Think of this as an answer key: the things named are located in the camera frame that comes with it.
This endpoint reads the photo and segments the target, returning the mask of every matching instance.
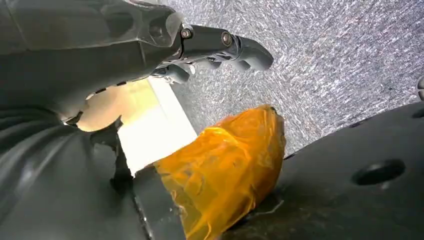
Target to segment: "screw head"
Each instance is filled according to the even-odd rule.
[[[223,32],[222,33],[222,43],[229,47],[233,43],[233,38],[231,37],[231,34],[229,32]]]
[[[181,37],[183,39],[189,39],[189,38],[192,37],[192,35],[193,35],[192,31],[190,31],[190,29],[188,29],[188,28],[181,30]]]

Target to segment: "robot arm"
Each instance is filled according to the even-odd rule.
[[[139,0],[0,0],[0,107],[77,117],[86,98],[155,77],[187,81],[181,65],[228,62],[265,70],[271,54],[224,29],[182,27],[169,7]]]

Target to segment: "mounting hole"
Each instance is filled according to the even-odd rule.
[[[412,115],[414,119],[420,119],[424,117],[424,109],[421,109]]]
[[[405,164],[400,159],[389,159],[374,163],[353,175],[352,181],[360,186],[374,185],[393,180],[405,172]]]

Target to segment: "gray carpet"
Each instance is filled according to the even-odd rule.
[[[369,116],[417,102],[424,74],[424,2],[163,0],[191,24],[263,44],[266,71],[197,67],[172,88],[197,132],[272,104],[286,119],[287,154]]]

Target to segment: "yellow plastic wrap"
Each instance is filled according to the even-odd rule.
[[[154,163],[181,209],[188,240],[213,240],[274,188],[284,156],[283,118],[262,105],[206,128]]]

